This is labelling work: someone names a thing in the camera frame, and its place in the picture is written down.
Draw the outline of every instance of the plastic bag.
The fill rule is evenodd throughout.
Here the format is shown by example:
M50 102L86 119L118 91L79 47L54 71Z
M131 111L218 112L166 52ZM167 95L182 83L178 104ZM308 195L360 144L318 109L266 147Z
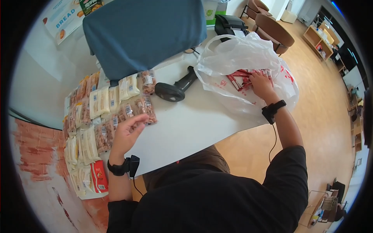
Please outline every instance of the plastic bag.
M140 77L142 80L142 92L144 94L153 94L157 83L154 69L140 72Z
M119 107L119 86L109 88L109 109L111 113L118 111Z
M149 96L144 96L144 97L141 97L135 100L135 106L137 108L136 110L137 110L138 115L143 114L143 113L146 113L149 115L149 120L145 122L145 125L151 125L158 121L156 114L154 113L153 106L150 102Z
M69 128L68 128L68 133L70 137L74 137L76 135L76 126L75 126L75 116L76 116L76 107L70 107L69 110Z
M118 85L120 102L140 94L137 88L137 73L119 80Z
M216 40L228 37L214 51L209 45ZM238 92L226 75L239 69L269 69L274 90L293 110L299 99L298 85L286 63L277 56L271 41L262 40L255 32L245 38L234 35L219 35L212 38L197 60L194 71L202 82L203 89L212 91L217 99L232 113L244 117L254 116L258 123L267 123L262 115L266 106L264 100L252 89Z

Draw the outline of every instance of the black wrist strap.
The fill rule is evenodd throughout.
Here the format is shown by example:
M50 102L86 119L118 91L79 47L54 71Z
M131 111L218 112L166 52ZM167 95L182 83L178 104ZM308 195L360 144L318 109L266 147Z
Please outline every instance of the black wrist strap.
M275 114L277 113L277 110L279 108L282 108L286 106L286 103L284 100L280 100L278 101L277 103L275 104L270 104L268 106L265 106L264 108L262 108L262 114L263 116L267 119L267 121L273 125L275 123Z

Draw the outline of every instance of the wrist-mounted device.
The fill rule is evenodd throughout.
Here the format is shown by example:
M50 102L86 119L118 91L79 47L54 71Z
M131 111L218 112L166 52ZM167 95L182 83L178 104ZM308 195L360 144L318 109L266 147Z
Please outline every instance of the wrist-mounted device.
M275 104L270 104L268 106L265 106L264 108L262 108L262 114L263 116L267 119L267 121L273 125L275 123L275 114L277 113L277 110L279 108L282 108L286 106L286 103L284 100L280 100L278 101L277 103Z
M107 168L115 176L122 176L126 172L129 172L130 177L135 177L139 164L140 164L140 158L135 155L131 155L131 158L126 158L122 165L110 165L109 160L108 160Z

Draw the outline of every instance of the black printer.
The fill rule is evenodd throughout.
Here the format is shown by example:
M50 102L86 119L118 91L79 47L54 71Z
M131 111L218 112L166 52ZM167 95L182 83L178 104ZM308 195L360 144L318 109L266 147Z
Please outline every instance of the black printer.
M215 32L218 35L230 34L235 35L235 30L242 31L243 34L246 36L248 31L246 30L248 27L245 23L237 16L234 15L215 15ZM222 38L220 39L222 42L229 40L229 38Z

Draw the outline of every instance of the poster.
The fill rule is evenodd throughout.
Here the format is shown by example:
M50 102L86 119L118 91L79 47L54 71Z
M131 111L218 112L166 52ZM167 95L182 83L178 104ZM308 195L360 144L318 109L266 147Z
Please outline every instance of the poster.
M57 0L43 16L43 22L50 34L60 44L75 29L82 25L84 13L79 0Z

